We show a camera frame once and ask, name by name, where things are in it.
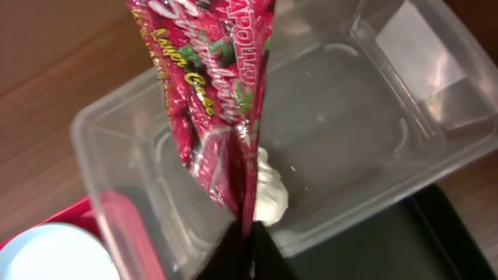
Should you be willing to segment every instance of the snack package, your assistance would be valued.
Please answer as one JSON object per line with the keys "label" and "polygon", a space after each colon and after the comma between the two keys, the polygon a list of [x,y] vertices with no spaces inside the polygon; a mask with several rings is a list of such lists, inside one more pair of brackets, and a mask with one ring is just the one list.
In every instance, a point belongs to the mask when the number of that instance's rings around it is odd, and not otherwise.
{"label": "snack package", "polygon": [[273,0],[127,0],[181,162],[249,234]]}

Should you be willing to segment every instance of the clear plastic container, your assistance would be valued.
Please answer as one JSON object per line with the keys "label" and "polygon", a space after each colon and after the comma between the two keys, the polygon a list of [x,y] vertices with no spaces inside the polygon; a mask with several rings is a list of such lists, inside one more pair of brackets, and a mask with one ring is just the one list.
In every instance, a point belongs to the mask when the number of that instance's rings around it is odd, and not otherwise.
{"label": "clear plastic container", "polygon": [[[271,228],[284,254],[496,148],[498,72],[442,1],[277,3],[261,146],[289,191]],[[73,124],[101,228],[129,278],[146,278],[142,241],[109,193],[141,205],[168,279],[190,278],[232,219],[179,164],[163,111],[150,70]]]}

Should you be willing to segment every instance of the white cream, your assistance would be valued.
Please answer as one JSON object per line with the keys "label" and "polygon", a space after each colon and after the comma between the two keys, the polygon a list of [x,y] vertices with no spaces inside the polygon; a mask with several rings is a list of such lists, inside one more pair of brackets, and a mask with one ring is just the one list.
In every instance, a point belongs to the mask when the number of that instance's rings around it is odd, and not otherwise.
{"label": "white cream", "polygon": [[268,153],[258,148],[258,189],[254,220],[266,226],[278,222],[288,206],[289,194],[280,180],[280,174],[268,165]]}

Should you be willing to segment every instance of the white sticker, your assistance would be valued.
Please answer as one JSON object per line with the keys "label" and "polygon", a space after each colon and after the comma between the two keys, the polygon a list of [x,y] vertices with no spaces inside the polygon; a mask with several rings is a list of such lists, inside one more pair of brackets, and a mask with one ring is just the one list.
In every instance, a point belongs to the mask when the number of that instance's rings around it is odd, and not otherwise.
{"label": "white sticker", "polygon": [[405,2],[376,38],[418,101],[465,78],[465,73],[411,3]]}

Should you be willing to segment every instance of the candy wrapper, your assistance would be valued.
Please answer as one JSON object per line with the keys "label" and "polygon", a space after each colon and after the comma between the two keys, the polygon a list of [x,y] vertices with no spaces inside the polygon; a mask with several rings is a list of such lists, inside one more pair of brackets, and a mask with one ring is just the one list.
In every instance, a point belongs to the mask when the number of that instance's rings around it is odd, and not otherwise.
{"label": "candy wrapper", "polygon": [[127,5],[163,84],[181,162],[248,234],[272,0],[127,0]]}

